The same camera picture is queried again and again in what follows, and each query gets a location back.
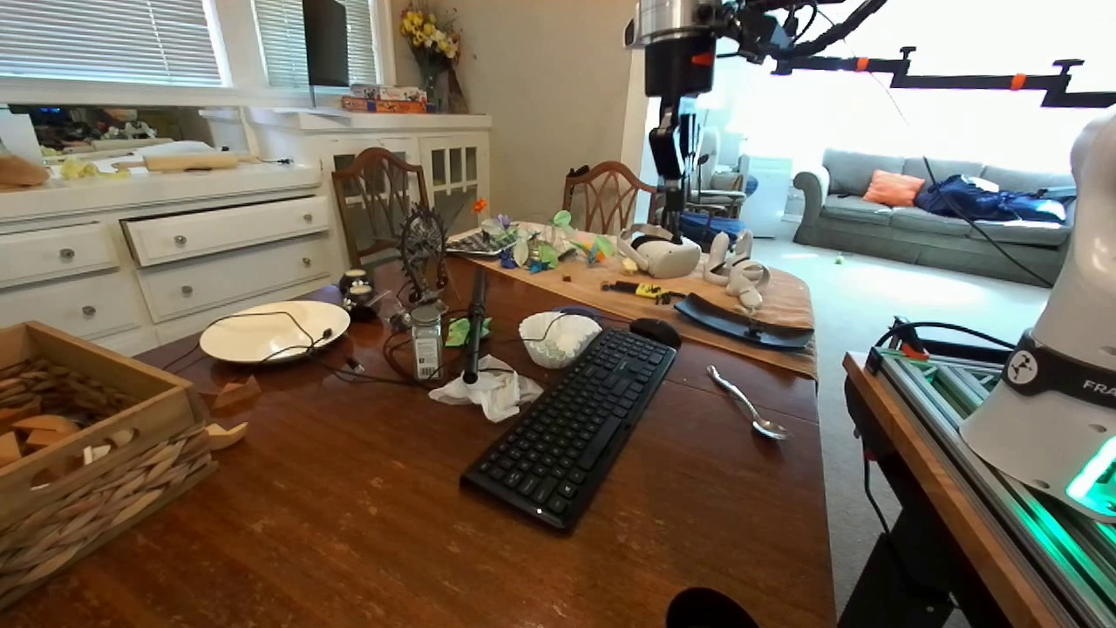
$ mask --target spoon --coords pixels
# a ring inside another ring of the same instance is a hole
[[[757,429],[765,440],[785,440],[785,438],[788,438],[788,429],[778,426],[778,421],[771,421],[771,420],[765,420],[765,414],[757,413],[757,406],[754,406],[734,379],[721,376],[720,365],[707,365],[707,376],[713,376],[720,388],[724,388],[724,392],[745,409],[745,414],[754,420],[754,429]]]

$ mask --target white bowl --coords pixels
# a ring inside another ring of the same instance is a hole
[[[526,356],[545,370],[566,370],[600,334],[586,315],[537,311],[519,322]]]

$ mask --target wicker basket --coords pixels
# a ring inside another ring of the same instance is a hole
[[[7,385],[21,365],[51,406],[82,406],[82,429],[0,469],[0,607],[213,472],[205,409],[187,379],[46,325],[0,327]]]

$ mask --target drawer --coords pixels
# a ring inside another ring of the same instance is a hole
[[[105,339],[146,327],[146,311],[126,271],[101,271],[0,295],[0,325],[21,322],[46,322],[82,339]]]
[[[105,271],[118,267],[105,222],[4,234],[0,250],[0,291]]]
[[[232,206],[123,222],[140,267],[166,267],[327,232],[326,200]]]
[[[237,254],[213,254],[187,267],[146,268],[140,284],[154,322],[173,322],[253,299],[257,295],[326,284],[327,260],[327,236],[304,236]]]

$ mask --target window blinds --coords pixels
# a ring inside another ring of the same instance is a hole
[[[0,0],[0,77],[220,86],[201,0]]]

